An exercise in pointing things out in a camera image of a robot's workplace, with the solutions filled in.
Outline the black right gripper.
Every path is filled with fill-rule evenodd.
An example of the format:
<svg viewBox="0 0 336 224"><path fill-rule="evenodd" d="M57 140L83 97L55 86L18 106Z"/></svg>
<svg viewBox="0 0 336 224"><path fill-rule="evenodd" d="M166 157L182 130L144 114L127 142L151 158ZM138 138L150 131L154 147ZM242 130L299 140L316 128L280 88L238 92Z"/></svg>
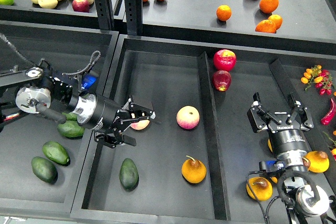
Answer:
<svg viewBox="0 0 336 224"><path fill-rule="evenodd" d="M253 100L253 106L247 111L252 130L255 133L268 133L276 159L304 157L309 151L304 132L313 128L313 122L311 114L306 107L302 107L296 95L293 92L288 95L290 112L267 110L258 92L254 93Z"/></svg>

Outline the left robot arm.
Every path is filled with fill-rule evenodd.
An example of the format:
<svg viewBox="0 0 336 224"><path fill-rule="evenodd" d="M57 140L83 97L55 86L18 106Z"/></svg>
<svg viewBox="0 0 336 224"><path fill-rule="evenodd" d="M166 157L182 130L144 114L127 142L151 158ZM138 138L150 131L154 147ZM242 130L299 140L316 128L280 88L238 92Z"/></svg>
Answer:
<svg viewBox="0 0 336 224"><path fill-rule="evenodd" d="M73 73L62 73L54 70L44 59L35 64L25 58L17 48L1 34L1 40L22 60L31 65L30 68L18 71L13 69L1 75L1 93L16 87L17 93L13 102L2 103L1 108L18 108L15 115L1 115L1 127L25 116L26 114L42 114L59 124L66 122L66 116L50 108L53 100L66 106L69 112L77 116L80 126L92 130L94 139L109 148L117 145L136 145L136 140L123 135L131 124L155 119L151 102L129 96L125 105L98 94L88 93L82 86L82 77L87 75L101 56L96 50L89 63L83 69Z"/></svg>

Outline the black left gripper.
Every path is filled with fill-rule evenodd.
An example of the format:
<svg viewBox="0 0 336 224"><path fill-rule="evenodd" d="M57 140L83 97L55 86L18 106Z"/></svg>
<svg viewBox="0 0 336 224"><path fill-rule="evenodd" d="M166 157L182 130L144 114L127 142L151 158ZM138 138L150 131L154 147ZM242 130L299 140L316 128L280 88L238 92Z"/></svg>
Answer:
<svg viewBox="0 0 336 224"><path fill-rule="evenodd" d="M124 144L136 146L135 138L121 132L132 123L155 119L152 102L134 95L129 96L125 105L101 95L89 94L86 98L79 97L76 114L78 124L93 130L95 141L109 148Z"/></svg>

